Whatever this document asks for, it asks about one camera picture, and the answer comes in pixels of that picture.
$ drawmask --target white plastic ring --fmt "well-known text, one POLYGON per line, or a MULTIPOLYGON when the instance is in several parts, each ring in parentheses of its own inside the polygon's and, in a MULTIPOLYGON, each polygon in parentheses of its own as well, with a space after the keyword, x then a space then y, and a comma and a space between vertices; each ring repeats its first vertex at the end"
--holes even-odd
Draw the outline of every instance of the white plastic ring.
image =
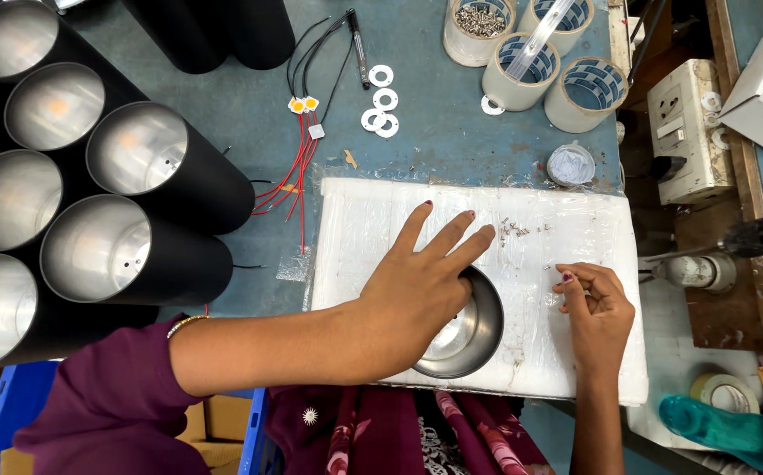
POLYGON ((718 120, 718 113, 706 113, 704 114, 704 125, 708 128, 715 128, 722 125, 722 121, 718 120))
POLYGON ((399 104, 399 95, 392 89, 382 88, 376 91, 373 95, 373 105, 382 111, 392 111, 399 104), (381 103, 381 98, 387 96, 390 97, 390 104, 386 106, 381 103))
POLYGON ((361 116, 361 125, 367 132, 376 132, 376 130, 384 127, 384 124, 387 124, 387 114, 381 109, 367 109, 361 116), (376 116, 376 120, 370 124, 369 118, 373 116, 376 116))
POLYGON ((391 82, 393 82, 393 70, 390 68, 390 66, 386 66, 384 64, 376 64, 376 66, 373 66, 373 68, 369 71, 369 81, 373 83, 375 87, 387 87, 391 82), (387 75, 384 81, 378 80, 376 76, 378 73, 384 73, 387 75))
POLYGON ((391 127, 385 130, 384 128, 379 128, 376 130, 376 135, 379 137, 384 137, 385 139, 389 139, 393 135, 396 135, 396 133, 399 131, 399 119, 396 118, 393 114, 387 114, 387 122, 391 124, 391 127))
POLYGON ((720 113, 722 111, 722 97, 717 92, 704 92, 701 96, 701 105, 711 113, 720 113))
POLYGON ((501 107, 493 107, 486 95, 481 98, 481 110, 484 111, 488 116, 497 116, 504 112, 504 109, 501 107))

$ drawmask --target teal plastic container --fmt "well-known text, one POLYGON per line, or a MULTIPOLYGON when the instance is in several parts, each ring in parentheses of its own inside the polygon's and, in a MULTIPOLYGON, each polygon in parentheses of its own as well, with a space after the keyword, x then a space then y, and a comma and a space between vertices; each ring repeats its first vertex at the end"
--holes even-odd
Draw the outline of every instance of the teal plastic container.
POLYGON ((731 413, 671 395, 660 403, 660 419, 674 434, 734 455, 763 471, 763 415, 731 413))

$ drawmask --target woman's right hand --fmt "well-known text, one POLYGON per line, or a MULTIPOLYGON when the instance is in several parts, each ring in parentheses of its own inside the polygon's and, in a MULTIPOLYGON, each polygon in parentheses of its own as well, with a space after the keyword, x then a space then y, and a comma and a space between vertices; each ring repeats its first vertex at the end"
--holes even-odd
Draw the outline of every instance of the woman's right hand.
POLYGON ((566 302, 578 379, 615 382, 634 323, 634 306, 612 269, 596 264, 557 264, 562 282, 552 290, 566 302))

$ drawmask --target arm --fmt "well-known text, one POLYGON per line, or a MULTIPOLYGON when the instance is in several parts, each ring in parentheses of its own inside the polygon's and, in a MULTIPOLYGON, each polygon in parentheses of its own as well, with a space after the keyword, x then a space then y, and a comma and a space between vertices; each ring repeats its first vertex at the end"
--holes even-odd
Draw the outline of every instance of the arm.
POLYGON ((577 370, 577 418, 570 473, 624 473, 619 367, 634 320, 616 274, 594 264, 558 264, 554 287, 566 303, 577 370))
POLYGON ((282 384, 363 384, 410 368, 467 302, 458 275, 487 250, 482 227, 455 252, 474 220, 464 211, 422 251, 419 232, 430 201, 408 218, 361 296, 334 308, 268 318, 208 318, 170 339, 170 361, 188 394, 282 384))

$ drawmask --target white foam board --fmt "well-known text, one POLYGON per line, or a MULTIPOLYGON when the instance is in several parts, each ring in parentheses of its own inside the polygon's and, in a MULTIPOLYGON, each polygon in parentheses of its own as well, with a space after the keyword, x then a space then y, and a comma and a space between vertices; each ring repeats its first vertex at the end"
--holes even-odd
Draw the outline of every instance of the white foam board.
POLYGON ((497 235, 493 245, 474 263, 492 280, 504 307, 504 334, 492 359, 460 379, 439 380, 409 369, 381 383, 544 398, 574 397, 576 373, 569 317, 558 311, 563 297, 552 293, 551 286, 560 280, 556 264, 590 262, 613 268, 636 307, 619 371, 619 401, 631 406, 646 401, 648 376, 636 245, 627 199, 364 178, 325 178, 321 193, 312 309, 357 298, 404 221, 425 200, 434 202, 434 210, 425 222, 416 250, 466 210, 476 211, 476 219, 461 243, 483 225, 500 229, 505 217, 531 231, 523 237, 510 234, 505 247, 497 235))

